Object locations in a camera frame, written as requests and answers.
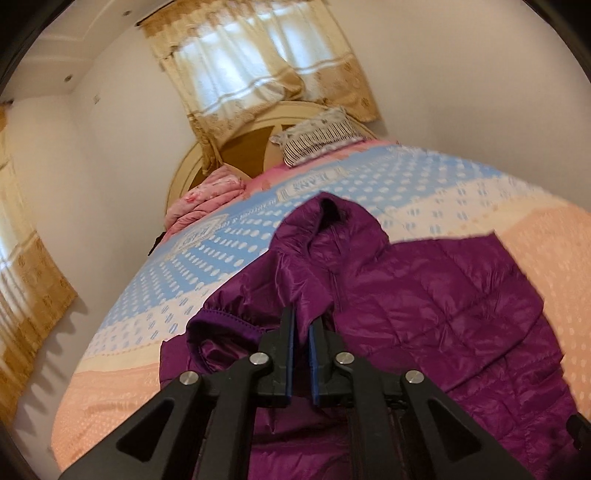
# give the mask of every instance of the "jacket hood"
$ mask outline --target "jacket hood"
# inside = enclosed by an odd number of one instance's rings
[[[337,272],[345,263],[355,269],[373,261],[388,244],[388,235],[361,205],[320,192],[286,217],[270,248]]]

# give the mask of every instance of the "bedspread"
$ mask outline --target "bedspread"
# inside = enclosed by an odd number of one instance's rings
[[[392,242],[495,231],[544,297],[544,313],[566,353],[566,379],[589,415],[587,212],[494,168],[384,142],[277,174],[266,188],[171,237],[122,293],[56,415],[52,447],[62,469],[159,390],[160,343],[182,333],[211,293],[267,251],[283,218],[320,191],[361,204]]]

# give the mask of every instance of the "purple puffer jacket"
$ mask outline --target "purple puffer jacket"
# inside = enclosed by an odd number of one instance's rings
[[[363,207],[320,193],[209,297],[185,334],[163,343],[162,384],[255,352],[290,303],[300,345],[328,312],[355,355],[385,371],[423,371],[537,478],[561,478],[576,412],[562,353],[542,299],[495,235],[391,245]],[[350,478],[343,412],[315,408],[298,390],[288,409],[257,412],[249,478]]]

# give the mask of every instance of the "metal screw head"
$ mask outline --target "metal screw head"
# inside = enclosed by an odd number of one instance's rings
[[[265,365],[269,361],[269,355],[263,352],[253,353],[250,360],[253,365]]]
[[[335,360],[338,364],[349,365],[349,364],[353,363],[353,360],[355,360],[355,357],[353,356],[352,353],[341,352],[341,353],[336,354]]]
[[[406,372],[406,375],[404,375],[404,378],[407,379],[408,383],[421,383],[423,380],[425,380],[425,375],[423,375],[420,371],[418,370],[409,370],[408,372]]]
[[[199,380],[199,374],[191,370],[181,374],[179,380],[183,385],[193,385]]]

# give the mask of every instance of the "peach polka dot fabric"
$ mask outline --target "peach polka dot fabric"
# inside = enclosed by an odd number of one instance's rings
[[[53,424],[51,447],[59,468],[68,468],[159,390],[157,363],[75,373]]]
[[[591,415],[591,215],[573,205],[539,209],[501,234],[544,298],[579,411]]]

